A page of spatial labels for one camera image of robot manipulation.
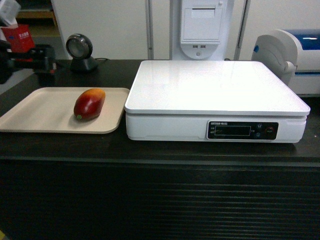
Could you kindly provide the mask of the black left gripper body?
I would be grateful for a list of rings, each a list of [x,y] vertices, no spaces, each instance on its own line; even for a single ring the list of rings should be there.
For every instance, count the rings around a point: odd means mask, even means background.
[[[14,52],[9,42],[1,40],[0,83],[5,84],[20,69],[31,69],[37,74],[54,74],[57,70],[54,48],[48,44],[37,44],[27,52]]]

